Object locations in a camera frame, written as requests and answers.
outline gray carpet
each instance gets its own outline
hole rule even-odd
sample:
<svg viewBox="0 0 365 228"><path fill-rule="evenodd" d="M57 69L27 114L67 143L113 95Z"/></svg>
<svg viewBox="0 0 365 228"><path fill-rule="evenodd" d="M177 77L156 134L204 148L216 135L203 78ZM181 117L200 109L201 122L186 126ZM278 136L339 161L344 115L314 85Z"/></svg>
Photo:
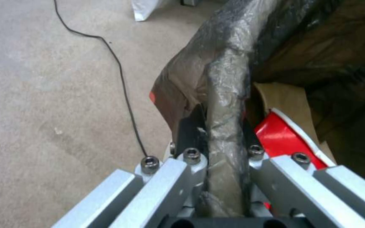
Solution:
<svg viewBox="0 0 365 228"><path fill-rule="evenodd" d="M171 138L148 98L161 69L220 4L177 2L136 23L129 0L58 0L68 25L119 56L142 141ZM0 0L0 227L47 227L117 168L142 158L118 67L97 40L69 33L53 0Z"/></svg>

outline gray plastic wrapping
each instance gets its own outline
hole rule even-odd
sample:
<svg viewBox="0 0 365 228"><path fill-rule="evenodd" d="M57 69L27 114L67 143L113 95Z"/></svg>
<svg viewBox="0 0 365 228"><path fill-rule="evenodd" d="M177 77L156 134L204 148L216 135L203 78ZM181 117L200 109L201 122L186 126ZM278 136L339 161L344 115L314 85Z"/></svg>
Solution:
<svg viewBox="0 0 365 228"><path fill-rule="evenodd" d="M175 139L178 121L199 103L207 107L208 189L201 203L215 217L247 214L248 164L241 119L252 68L265 61L319 0L230 0L167 64L151 99Z"/></svg>

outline white bag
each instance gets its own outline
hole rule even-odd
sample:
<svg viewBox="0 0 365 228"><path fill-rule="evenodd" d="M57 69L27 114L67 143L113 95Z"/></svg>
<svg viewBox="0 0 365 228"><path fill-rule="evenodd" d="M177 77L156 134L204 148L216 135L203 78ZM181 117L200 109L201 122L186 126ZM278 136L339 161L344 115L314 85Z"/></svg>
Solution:
<svg viewBox="0 0 365 228"><path fill-rule="evenodd" d="M171 0L132 0L135 21L145 21L155 9L163 6L168 1Z"/></svg>

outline black cable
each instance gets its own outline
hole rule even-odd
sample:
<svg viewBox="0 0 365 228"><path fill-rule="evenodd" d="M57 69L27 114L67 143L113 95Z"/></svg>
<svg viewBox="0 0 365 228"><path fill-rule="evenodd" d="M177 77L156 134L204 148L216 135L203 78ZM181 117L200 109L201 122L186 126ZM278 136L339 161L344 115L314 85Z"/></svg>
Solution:
<svg viewBox="0 0 365 228"><path fill-rule="evenodd" d="M122 80L123 94L124 94L124 96L125 96L126 105L128 106L129 115L130 115L131 120L132 120L133 130L135 131L136 139L138 140L138 143L139 143L139 145L140 145L140 148L142 149L143 154L145 155L145 157L147 157L146 150L144 149L143 143L142 143L142 141L140 140L140 136L139 136L138 128L136 127L135 117L133 116L133 111L132 111L131 105L130 105L130 103L129 103L128 95L127 95L127 93L126 93L125 80L123 79L123 72L122 72L122 64L120 63L119 59L117 58L117 56L115 55L115 53L112 51L112 48L108 45L108 43L106 42L106 40L105 40L103 37L101 37L101 36L89 35L89 34L85 34L85 33L78 32L78 31L75 31L75 30L73 30L73 29L70 29L70 28L66 25L66 23L64 23L63 19L61 18L60 14L58 13L58 10L57 10L57 2L56 2L56 0L53 0L53 1L54 1L54 7L55 7L55 10L56 10L57 16L58 16L58 18L60 19L61 23L64 25L64 27L66 27L66 29L67 29L68 31L70 31L70 32L74 32L74 33L77 33L78 35L82 35L82 36L86 36L86 37L90 37L90 38L96 38L96 39L101 40L102 42L104 42L104 44L107 46L107 48L110 50L111 54L112 54L112 55L113 55L113 57L115 58L116 62L117 62L117 63L118 63L118 65L119 65L119 72L120 72L120 79Z"/></svg>

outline red fairing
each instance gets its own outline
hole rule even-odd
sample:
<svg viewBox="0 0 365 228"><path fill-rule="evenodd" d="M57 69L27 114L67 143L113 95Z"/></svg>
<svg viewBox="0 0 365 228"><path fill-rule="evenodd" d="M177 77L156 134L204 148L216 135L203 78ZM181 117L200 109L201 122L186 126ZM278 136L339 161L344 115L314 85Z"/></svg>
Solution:
<svg viewBox="0 0 365 228"><path fill-rule="evenodd" d="M317 158L304 140L288 124L274 112L255 128L265 152L270 157L292 155L303 152L308 155L316 169L326 168L327 165Z"/></svg>

